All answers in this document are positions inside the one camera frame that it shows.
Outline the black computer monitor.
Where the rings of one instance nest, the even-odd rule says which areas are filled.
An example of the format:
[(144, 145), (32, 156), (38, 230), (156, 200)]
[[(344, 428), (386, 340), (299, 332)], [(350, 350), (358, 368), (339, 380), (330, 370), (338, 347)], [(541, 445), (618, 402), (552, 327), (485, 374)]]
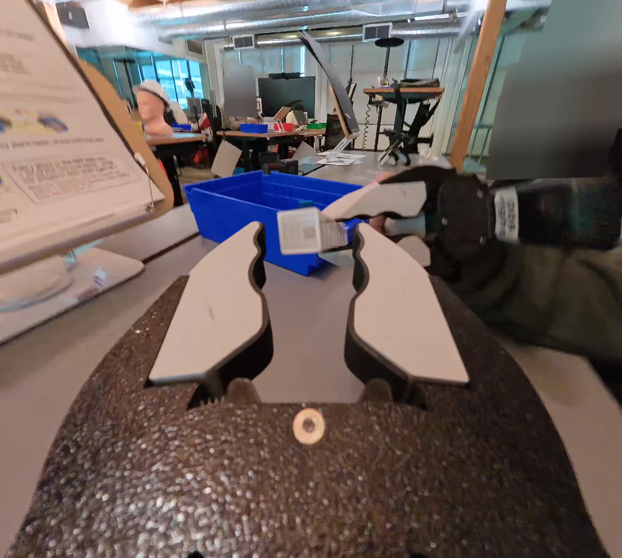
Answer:
[(315, 118), (315, 77), (289, 79), (258, 78), (258, 95), (264, 117), (273, 118), (284, 106), (293, 109), (300, 105), (309, 119)]

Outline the silver ventilation duct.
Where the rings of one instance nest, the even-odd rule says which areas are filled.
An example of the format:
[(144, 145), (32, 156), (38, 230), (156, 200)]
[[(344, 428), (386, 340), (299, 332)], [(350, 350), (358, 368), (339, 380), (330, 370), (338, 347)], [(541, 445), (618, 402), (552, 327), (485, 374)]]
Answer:
[(373, 19), (406, 19), (441, 13), (446, 0), (188, 0), (130, 9), (164, 40), (230, 36), (312, 28)]

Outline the white tile strip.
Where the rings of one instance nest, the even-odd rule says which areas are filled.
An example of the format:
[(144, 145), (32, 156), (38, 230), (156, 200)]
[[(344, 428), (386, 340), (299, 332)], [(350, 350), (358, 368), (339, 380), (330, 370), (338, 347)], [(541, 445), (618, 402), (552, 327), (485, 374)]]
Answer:
[(276, 213), (279, 246), (286, 256), (319, 254), (346, 247), (347, 229), (316, 207)]

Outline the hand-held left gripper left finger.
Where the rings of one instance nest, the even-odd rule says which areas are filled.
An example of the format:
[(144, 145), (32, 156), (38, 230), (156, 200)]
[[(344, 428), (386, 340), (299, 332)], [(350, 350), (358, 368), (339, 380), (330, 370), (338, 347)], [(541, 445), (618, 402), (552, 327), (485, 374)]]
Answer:
[(148, 386), (196, 384), (207, 398), (221, 398), (235, 380), (252, 381), (269, 366), (265, 255), (265, 229), (254, 221), (191, 270)]

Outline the person's right forearm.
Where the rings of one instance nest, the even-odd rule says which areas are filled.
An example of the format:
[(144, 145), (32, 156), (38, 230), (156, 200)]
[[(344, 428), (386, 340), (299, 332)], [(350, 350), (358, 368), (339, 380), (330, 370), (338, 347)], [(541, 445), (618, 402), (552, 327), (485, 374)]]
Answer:
[(527, 344), (621, 366), (621, 247), (490, 241), (458, 260), (431, 247), (431, 275), (493, 329)]

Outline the mannequin head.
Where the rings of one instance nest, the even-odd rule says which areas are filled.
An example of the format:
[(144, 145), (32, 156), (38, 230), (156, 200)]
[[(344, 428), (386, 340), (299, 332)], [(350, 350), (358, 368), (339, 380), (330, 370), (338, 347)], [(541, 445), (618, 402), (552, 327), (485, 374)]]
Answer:
[(161, 85), (155, 80), (146, 79), (134, 86), (132, 91), (144, 134), (160, 138), (172, 136), (172, 126), (166, 119), (170, 110), (170, 100)]

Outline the wooden post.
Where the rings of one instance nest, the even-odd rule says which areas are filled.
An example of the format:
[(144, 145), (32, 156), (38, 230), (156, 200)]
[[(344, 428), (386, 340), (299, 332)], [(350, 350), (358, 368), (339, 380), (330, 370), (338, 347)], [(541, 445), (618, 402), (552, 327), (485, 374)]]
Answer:
[(450, 151), (449, 161), (457, 173), (463, 171), (481, 97), (504, 18), (506, 3), (507, 0), (488, 0), (486, 2), (486, 9), (471, 62), (471, 69), (466, 81), (460, 116)]

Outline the black floor lamp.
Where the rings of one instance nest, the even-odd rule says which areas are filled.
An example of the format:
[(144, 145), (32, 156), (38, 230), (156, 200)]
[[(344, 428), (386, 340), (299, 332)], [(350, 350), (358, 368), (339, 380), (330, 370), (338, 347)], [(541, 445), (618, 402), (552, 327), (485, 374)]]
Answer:
[(381, 78), (381, 87), (386, 87), (387, 83), (387, 72), (388, 72), (388, 67), (389, 67), (389, 60), (390, 60), (390, 54), (391, 54), (391, 49), (393, 48), (398, 48), (400, 46), (402, 46), (404, 44), (404, 40), (402, 38), (395, 38), (395, 37), (386, 37), (386, 38), (379, 38), (374, 42), (374, 45), (377, 48), (382, 48), (385, 49), (385, 63), (384, 63), (384, 67), (383, 67), (383, 75)]

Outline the wooden standing desk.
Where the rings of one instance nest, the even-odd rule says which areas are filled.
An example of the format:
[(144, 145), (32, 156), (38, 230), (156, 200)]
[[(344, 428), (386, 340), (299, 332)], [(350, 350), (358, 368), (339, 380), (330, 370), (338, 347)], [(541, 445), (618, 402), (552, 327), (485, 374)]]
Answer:
[(394, 124), (390, 130), (408, 132), (414, 138), (411, 154), (417, 152), (419, 144), (432, 145), (433, 135), (421, 136), (421, 131), (434, 116), (444, 92), (445, 88), (436, 79), (416, 80), (411, 85), (399, 82), (392, 86), (363, 89), (368, 98), (368, 108), (377, 108), (373, 151), (379, 150), (379, 138), (381, 135), (385, 136), (381, 129), (385, 105), (395, 106)]

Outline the black battery box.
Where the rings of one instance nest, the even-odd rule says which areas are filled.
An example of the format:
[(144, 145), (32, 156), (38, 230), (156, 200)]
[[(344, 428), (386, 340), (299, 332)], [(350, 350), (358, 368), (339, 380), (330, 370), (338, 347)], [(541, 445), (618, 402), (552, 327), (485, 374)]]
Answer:
[(270, 173), (283, 173), (294, 176), (299, 175), (299, 163), (296, 159), (282, 159), (278, 153), (266, 151), (259, 154), (260, 169), (265, 175)]

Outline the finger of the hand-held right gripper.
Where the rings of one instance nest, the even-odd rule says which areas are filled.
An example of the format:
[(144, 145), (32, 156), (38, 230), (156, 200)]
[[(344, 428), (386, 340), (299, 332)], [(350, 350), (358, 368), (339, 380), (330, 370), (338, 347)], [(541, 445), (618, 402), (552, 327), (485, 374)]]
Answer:
[[(417, 235), (406, 235), (393, 242), (405, 251), (410, 257), (424, 268), (431, 265), (431, 251), (429, 246)], [(337, 267), (353, 267), (354, 257), (351, 245), (344, 250), (327, 251), (318, 254), (318, 257)]]
[(329, 219), (414, 219), (420, 215), (427, 199), (423, 181), (372, 182), (350, 192), (323, 209)]

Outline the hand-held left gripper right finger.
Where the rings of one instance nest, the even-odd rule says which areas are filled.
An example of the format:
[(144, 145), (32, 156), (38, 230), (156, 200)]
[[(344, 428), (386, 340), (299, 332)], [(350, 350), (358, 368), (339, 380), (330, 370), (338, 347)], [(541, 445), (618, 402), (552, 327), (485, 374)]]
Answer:
[(468, 386), (424, 267), (366, 223), (354, 229), (353, 258), (345, 363), (354, 376), (364, 384), (384, 381), (395, 402), (418, 402), (420, 384)]

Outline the wooden top desk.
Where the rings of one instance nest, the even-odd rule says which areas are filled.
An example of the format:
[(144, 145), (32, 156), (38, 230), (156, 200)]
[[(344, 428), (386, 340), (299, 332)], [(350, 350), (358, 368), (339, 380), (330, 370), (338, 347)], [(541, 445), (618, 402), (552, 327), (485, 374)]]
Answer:
[(275, 131), (268, 130), (266, 133), (247, 133), (243, 131), (235, 130), (217, 130), (216, 135), (221, 136), (224, 140), (231, 142), (237, 142), (240, 140), (240, 146), (242, 150), (242, 162), (245, 173), (254, 170), (251, 150), (255, 146), (256, 142), (278, 142), (282, 139), (296, 139), (298, 142), (304, 141), (307, 138), (323, 137), (325, 135), (325, 128), (314, 129), (305, 128), (304, 130), (293, 131)]

